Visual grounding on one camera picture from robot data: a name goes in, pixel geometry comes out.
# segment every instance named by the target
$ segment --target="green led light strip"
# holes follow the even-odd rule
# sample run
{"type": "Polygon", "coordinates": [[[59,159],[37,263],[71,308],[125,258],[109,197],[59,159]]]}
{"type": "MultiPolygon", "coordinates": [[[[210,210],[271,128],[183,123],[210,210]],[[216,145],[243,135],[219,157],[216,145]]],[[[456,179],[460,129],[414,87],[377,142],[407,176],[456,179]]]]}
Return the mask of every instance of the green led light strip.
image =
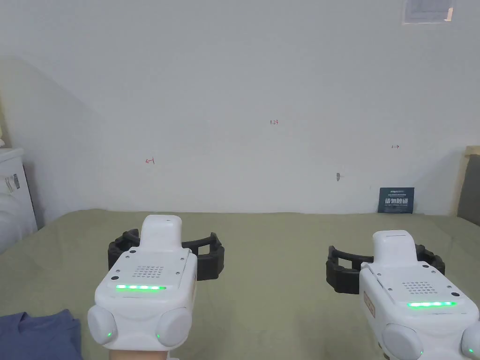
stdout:
{"type": "Polygon", "coordinates": [[[117,289],[124,290],[166,290],[165,286],[147,286],[147,285],[117,285],[117,289]]]}
{"type": "Polygon", "coordinates": [[[407,304],[412,308],[429,308],[429,307],[441,307],[441,306],[455,306],[456,302],[451,301],[434,301],[434,302],[409,302],[407,304]]]}

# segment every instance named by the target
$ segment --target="blue shirt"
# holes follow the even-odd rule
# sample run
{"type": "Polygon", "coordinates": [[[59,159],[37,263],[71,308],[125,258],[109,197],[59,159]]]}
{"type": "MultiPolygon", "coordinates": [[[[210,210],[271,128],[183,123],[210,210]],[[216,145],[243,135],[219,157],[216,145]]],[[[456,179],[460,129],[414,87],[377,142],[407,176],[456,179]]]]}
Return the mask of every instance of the blue shirt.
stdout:
{"type": "Polygon", "coordinates": [[[0,358],[5,360],[82,360],[80,321],[70,311],[30,317],[0,317],[0,358]]]}

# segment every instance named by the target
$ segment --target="barcode label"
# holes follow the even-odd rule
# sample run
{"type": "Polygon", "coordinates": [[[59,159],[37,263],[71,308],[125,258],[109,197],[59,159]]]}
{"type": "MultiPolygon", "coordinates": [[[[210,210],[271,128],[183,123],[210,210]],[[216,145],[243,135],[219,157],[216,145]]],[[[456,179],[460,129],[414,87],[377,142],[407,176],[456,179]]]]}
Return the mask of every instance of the barcode label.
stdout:
{"type": "Polygon", "coordinates": [[[20,182],[18,181],[17,174],[13,175],[13,181],[15,182],[15,186],[17,187],[17,189],[19,189],[20,188],[20,182]]]}

